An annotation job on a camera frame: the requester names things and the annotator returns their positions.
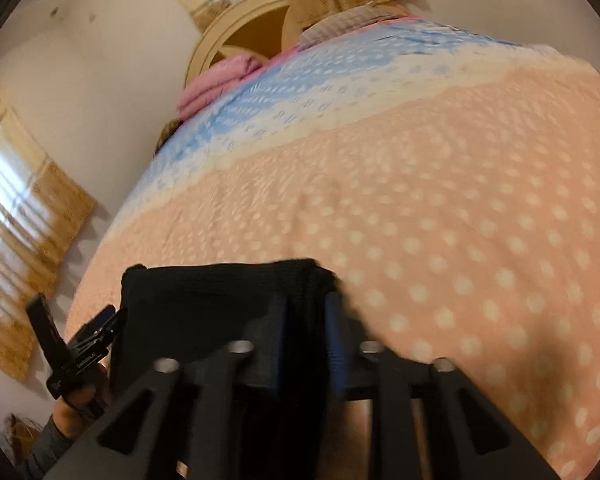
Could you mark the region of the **grey sleeve forearm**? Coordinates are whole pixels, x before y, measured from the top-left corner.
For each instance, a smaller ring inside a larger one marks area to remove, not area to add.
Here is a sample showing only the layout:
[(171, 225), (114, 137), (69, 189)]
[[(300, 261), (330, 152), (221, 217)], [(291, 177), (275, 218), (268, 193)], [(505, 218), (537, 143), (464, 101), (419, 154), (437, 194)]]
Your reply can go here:
[(52, 418), (35, 442), (32, 452), (17, 468), (21, 479), (42, 480), (73, 446), (74, 440), (65, 436)]

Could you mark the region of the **person's left hand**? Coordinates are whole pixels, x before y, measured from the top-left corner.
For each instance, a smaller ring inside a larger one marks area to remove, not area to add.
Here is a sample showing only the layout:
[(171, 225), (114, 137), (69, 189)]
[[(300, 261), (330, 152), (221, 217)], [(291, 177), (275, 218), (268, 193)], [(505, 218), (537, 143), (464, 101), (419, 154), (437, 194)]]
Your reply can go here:
[(112, 403), (108, 370), (102, 364), (92, 367), (68, 396), (62, 396), (55, 403), (52, 419), (66, 438), (76, 440), (94, 422), (95, 417), (88, 409), (92, 402), (103, 410)]

